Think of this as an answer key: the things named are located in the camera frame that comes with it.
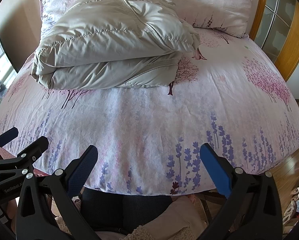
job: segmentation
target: floor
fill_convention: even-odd
[[[284,212],[291,201],[291,190],[299,185],[299,149],[284,162],[271,169]]]

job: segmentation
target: metal screw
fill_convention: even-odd
[[[266,171],[265,176],[271,178],[273,175],[270,171]]]
[[[236,167],[236,168],[235,168],[235,172],[236,172],[237,174],[243,174],[244,170],[243,170],[241,167]]]
[[[63,174],[63,170],[62,169],[58,169],[58,170],[55,171],[55,175],[56,176],[60,176],[62,174]]]
[[[33,177],[33,173],[28,173],[27,175],[26,175],[26,178],[27,179],[31,179]]]

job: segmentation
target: black pants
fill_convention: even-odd
[[[88,188],[81,201],[81,214],[94,231],[125,235],[157,218],[172,203],[170,196],[119,195]]]

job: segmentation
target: lavender flower print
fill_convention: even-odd
[[[265,158],[264,158],[265,166],[266,166],[267,165],[267,159],[268,159],[268,161],[270,159],[270,151],[269,151],[269,147],[268,147],[267,137],[265,137],[265,142],[266,142],[265,146],[267,147],[267,156],[265,156]]]
[[[143,194],[142,187],[137,187],[136,192],[138,193],[138,195],[142,195]]]
[[[261,167],[264,167],[264,154],[263,154],[262,144],[259,143],[258,146],[259,146],[259,153],[262,161]]]
[[[187,149],[185,149],[184,150],[184,153],[185,153],[185,158],[184,158],[184,161],[186,161],[187,162],[187,165],[186,165],[186,168],[188,169],[188,167],[192,167],[193,165],[191,164],[191,159],[192,159],[192,155],[191,155],[191,153],[190,153],[190,149],[189,148],[187,148]]]
[[[55,171],[55,164],[56,164],[57,157],[59,155],[59,151],[61,149],[61,144],[62,144],[62,140],[59,140],[55,151],[54,151],[54,147],[52,147],[52,154],[48,160],[48,172],[50,174],[52,174]]]
[[[101,189],[105,190],[106,189],[106,185],[105,185],[105,177],[104,175],[107,175],[107,168],[108,168],[109,164],[106,162],[103,164],[103,167],[102,167],[102,176],[100,177],[100,186],[101,186]]]
[[[187,185],[189,184],[189,182],[192,180],[192,178],[187,177],[187,175],[185,176],[184,188],[186,188]]]
[[[116,193],[116,191],[112,188],[112,183],[111,182],[107,183],[107,187],[108,187],[107,192]]]
[[[199,155],[199,149],[200,149],[200,147],[198,146],[198,142],[194,142],[193,143],[193,147],[195,148],[193,150],[193,154],[196,154],[196,160],[195,159],[193,160],[193,165],[195,167],[193,167],[192,171],[196,172],[196,175],[193,178],[193,184],[194,184],[194,186],[193,186],[192,190],[194,190],[196,187],[200,186],[200,180],[201,180],[201,175],[198,174],[198,172],[200,171],[199,165],[201,163],[201,157]]]
[[[216,141],[217,141],[217,148],[219,148],[218,135],[217,135],[217,125],[215,123],[217,118],[215,117],[215,112],[211,112],[211,120],[213,121],[211,123],[211,127],[213,128],[214,141],[215,141],[215,144],[216,144]]]
[[[260,165],[260,160],[259,160],[259,156],[258,156],[258,151],[257,151],[257,140],[256,140],[256,136],[254,135],[253,137],[253,140],[254,140],[254,150],[255,150],[255,156],[254,156],[254,159],[255,159],[255,162],[257,162],[257,166],[258,166],[258,170],[257,172],[260,171],[261,169],[261,165]]]
[[[265,151],[265,157],[262,157],[262,160],[263,162],[265,163],[265,165],[267,164],[267,154],[266,154],[266,148],[265,148],[265,141],[264,141],[264,136],[263,136],[263,130],[262,130],[262,127],[260,128],[260,138],[262,140],[262,144],[264,146],[264,151]]]
[[[235,163],[233,162],[233,159],[234,159],[234,148],[232,147],[232,140],[230,138],[230,135],[227,134],[226,135],[226,145],[229,145],[229,149],[228,149],[228,161],[231,162],[231,165],[233,167],[236,167]]]
[[[247,144],[245,143],[246,139],[245,137],[243,137],[243,142],[242,142],[242,147],[243,147],[243,156],[244,156],[244,160],[246,161],[246,167],[248,168],[248,163],[247,163],[247,150],[245,147],[247,147]]]
[[[213,148],[214,150],[214,143],[212,143],[213,141],[213,137],[211,136],[211,131],[206,131],[206,135],[207,135],[207,141],[208,144]]]
[[[171,181],[172,177],[174,177],[174,170],[172,169],[175,166],[174,156],[169,155],[168,158],[169,162],[167,163],[167,167],[169,167],[168,173],[166,173],[166,177],[169,181]]]
[[[127,193],[131,194],[132,193],[132,191],[131,191],[132,167],[128,171],[128,177],[129,177],[129,180],[126,182],[126,188],[128,189]]]
[[[279,149],[281,150],[281,157],[283,158],[284,157],[284,148],[283,148],[283,144],[282,144],[282,139],[281,139],[280,133],[279,133],[278,137],[279,137]]]
[[[226,137],[225,137],[225,131],[223,129],[223,126],[218,127],[219,130],[219,136],[222,136],[222,145],[223,145],[223,157],[228,158],[227,156],[227,147],[226,147]]]
[[[178,144],[176,144],[176,158],[178,158],[179,160],[179,174],[175,177],[175,180],[178,182],[179,187],[182,187],[182,178],[181,178],[181,161],[180,161],[180,157],[182,155],[181,150],[182,150],[182,146],[180,145],[180,142],[184,141],[184,139],[182,137],[180,137],[178,139]]]
[[[253,161],[253,156],[251,152],[248,152],[248,162],[251,163]],[[255,170],[255,163],[251,163],[251,166],[253,167],[253,171]]]

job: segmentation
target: fitted sheet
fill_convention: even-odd
[[[0,134],[17,155],[44,135],[34,166],[65,168],[93,144],[99,157],[86,187],[140,195],[214,188],[199,158],[208,142],[233,167],[258,174],[299,148],[299,108],[278,70],[248,36],[198,29],[205,59],[183,54],[170,87],[48,90],[25,62],[0,105]]]

